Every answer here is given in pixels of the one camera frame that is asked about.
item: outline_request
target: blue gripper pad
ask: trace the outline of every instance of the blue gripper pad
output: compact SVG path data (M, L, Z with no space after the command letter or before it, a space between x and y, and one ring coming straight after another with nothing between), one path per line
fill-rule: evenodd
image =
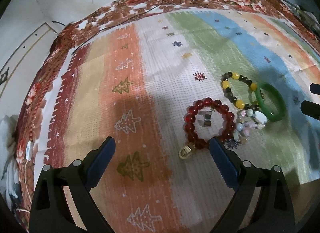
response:
M92 164L87 170L85 188L90 191L91 188L95 188L103 173L105 172L111 158L116 151L116 142L113 138L110 138L107 142L102 145L102 150L96 156Z
M234 191L237 191L240 186L238 182L238 171L215 138L209 141L209 151L226 185L234 189Z

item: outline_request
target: bracelet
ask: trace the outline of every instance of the bracelet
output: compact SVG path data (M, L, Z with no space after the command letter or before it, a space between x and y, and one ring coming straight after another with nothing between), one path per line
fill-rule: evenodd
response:
M222 85L222 88L224 89L224 92L226 94L226 98L228 98L230 100L230 102L236 106L236 108L244 109L244 110L252 109L254 111L258 111L259 110L258 104L255 104L255 105L245 104L242 100L237 99L235 96L233 96L233 93L231 92L230 84L228 81L229 78L237 79L237 80L242 81L243 83L246 83L249 86L249 88L253 91L257 90L257 84L253 83L252 80L248 79L247 77L239 75L238 73L228 72L222 76L222 84L221 85Z
M204 149L209 146L209 141L206 142L204 139L198 137L193 124L196 121L196 115L199 113L199 110L204 107L212 107L217 110L227 122L222 135L218 136L219 140L222 143L225 143L227 139L233 138L233 131L236 129L236 124L233 122L235 115L232 112L229 112L229 107L227 105L222 105L221 101L218 99L213 101L210 97L207 97L204 100L198 100L193 106L188 107L187 114L184 116L186 124L183 129L187 133L188 143L186 143L179 151L181 159L187 159L191 156L192 151L196 149Z
M269 108L265 105L263 102L263 98L261 97L261 94L257 91L260 91L261 89L268 91L270 94L272 94L276 99L278 103L278 114L272 113ZM283 119L285 112L286 112L286 105L285 102L280 94L280 92L269 83L258 83L257 89L255 90L256 98L258 101L258 104L261 108L261 111L265 114L265 116L271 121L271 122L277 122Z

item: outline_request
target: green bangle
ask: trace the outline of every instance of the green bangle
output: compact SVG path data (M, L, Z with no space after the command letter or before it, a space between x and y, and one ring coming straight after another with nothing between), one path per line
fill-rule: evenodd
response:
M276 98L276 100L277 100L276 105L277 105L277 110L278 110L277 114L272 113L269 110L269 108L265 105L265 103L263 102L263 99L260 94L261 89L268 91L270 94L272 94ZM258 83L257 89L255 90L254 93L256 94L257 102L258 102L258 105L261 109L261 112L264 113L265 116L271 122L277 122L277 121L280 121L281 119L283 119L287 107L285 105L285 102L284 102L281 94L279 93L279 91L276 90L276 88L274 86L271 86L268 83Z

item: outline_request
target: floral tablecloth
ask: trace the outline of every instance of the floral tablecloth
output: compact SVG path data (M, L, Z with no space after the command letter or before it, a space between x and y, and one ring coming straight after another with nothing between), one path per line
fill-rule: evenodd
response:
M280 165L290 186L318 179L320 124L300 103L320 103L309 91L320 83L319 51L316 36L280 0L117 0L69 24L20 113L21 208L30 210L26 188L32 198L44 164L67 166L112 136L116 154L90 193L115 232L209 232L233 191L207 150L187 161L177 152L195 100L220 99L236 114L220 86L228 71L272 84L287 104L285 118L253 131L237 154L257 167ZM249 100L242 82L231 85ZM196 122L201 138L219 134L222 118L212 118L210 128ZM33 162L25 171L29 140ZM297 221L306 206L295 205ZM20 215L28 227L28 213Z

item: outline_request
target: white christmas tree print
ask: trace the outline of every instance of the white christmas tree print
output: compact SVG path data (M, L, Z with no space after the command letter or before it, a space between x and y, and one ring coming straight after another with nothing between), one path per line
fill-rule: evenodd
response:
M119 120L116 125L115 129L119 131L124 131L126 134L129 134L129 131L132 133L136 133L136 125L135 123L140 122L141 117L133 117L132 109L129 110L127 114L123 114L121 120Z
M132 62L132 60L129 60L129 59L126 59L125 61L122 61L120 63L120 65L116 67L116 70L123 69L123 68L128 68L128 64L130 62Z
M136 213L131 213L127 218L127 221L134 226L138 226L142 231L145 231L145 228L147 228L151 232L156 232L153 222L162 221L162 217L152 216L150 213L149 204L147 204L142 212L140 211L140 207L138 207Z

